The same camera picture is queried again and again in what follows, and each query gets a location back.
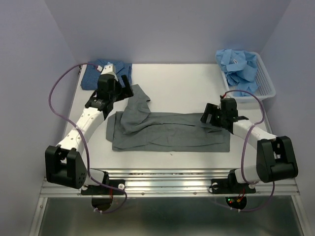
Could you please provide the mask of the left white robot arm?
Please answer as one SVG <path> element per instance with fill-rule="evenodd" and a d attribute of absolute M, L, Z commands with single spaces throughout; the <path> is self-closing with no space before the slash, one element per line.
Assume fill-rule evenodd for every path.
<path fill-rule="evenodd" d="M 99 76 L 97 89 L 85 104 L 78 121 L 72 123 L 71 131 L 56 146 L 48 146 L 45 150 L 48 182 L 74 189 L 92 185 L 99 194 L 109 189 L 124 193 L 118 187 L 109 185 L 106 171 L 91 169 L 89 160 L 83 161 L 82 154 L 89 152 L 89 139 L 107 119 L 114 103 L 132 96 L 133 90 L 127 75 L 122 75 L 120 81 L 109 73 Z"/>

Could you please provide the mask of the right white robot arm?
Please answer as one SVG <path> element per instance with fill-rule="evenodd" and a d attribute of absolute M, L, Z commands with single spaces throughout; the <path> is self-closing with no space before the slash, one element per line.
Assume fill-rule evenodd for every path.
<path fill-rule="evenodd" d="M 221 98 L 220 104 L 206 105 L 201 122 L 227 130 L 244 140 L 256 150 L 256 162 L 253 166 L 229 172 L 227 178 L 213 178 L 209 192 L 213 194 L 255 193 L 255 184 L 269 183 L 298 176 L 298 166 L 292 145 L 287 136 L 270 134 L 247 117 L 240 116 L 237 102 L 233 98 Z"/>

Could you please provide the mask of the grey long sleeve shirt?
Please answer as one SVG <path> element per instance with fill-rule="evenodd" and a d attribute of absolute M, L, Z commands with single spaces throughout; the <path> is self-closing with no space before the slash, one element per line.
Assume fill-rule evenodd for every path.
<path fill-rule="evenodd" d="M 106 139 L 114 151 L 230 151 L 230 133 L 202 123 L 201 113 L 151 112 L 149 96 L 139 85 L 132 88 L 125 109 L 107 120 Z"/>

